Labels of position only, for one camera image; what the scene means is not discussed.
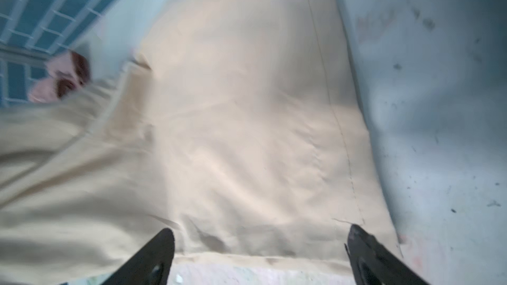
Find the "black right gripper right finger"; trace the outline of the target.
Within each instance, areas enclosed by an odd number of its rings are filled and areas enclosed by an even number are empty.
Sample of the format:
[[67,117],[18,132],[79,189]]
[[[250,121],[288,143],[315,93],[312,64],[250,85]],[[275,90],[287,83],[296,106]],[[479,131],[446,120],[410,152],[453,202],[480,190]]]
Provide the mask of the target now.
[[372,234],[357,224],[350,227],[345,249],[357,284],[426,284]]

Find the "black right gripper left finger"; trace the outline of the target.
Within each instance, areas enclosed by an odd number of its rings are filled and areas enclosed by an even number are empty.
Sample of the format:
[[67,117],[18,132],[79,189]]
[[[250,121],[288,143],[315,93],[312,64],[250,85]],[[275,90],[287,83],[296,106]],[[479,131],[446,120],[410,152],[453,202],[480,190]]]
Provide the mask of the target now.
[[174,234],[164,228],[102,285],[166,285],[174,255]]

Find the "beige shorts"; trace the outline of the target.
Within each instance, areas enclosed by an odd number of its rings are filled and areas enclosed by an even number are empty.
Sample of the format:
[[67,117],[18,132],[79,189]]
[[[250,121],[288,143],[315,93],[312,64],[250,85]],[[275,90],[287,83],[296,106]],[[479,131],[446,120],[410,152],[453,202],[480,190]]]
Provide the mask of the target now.
[[336,0],[169,0],[135,61],[1,111],[1,283],[176,261],[349,274],[352,224],[399,253]]

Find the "pink shorts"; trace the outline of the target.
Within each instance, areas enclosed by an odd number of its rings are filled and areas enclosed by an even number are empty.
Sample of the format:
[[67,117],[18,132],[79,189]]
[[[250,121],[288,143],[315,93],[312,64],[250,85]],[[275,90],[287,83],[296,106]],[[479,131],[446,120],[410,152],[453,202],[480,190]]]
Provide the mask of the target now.
[[88,60],[76,51],[68,50],[46,62],[48,76],[35,83],[28,99],[35,104],[56,102],[78,91],[91,81]]

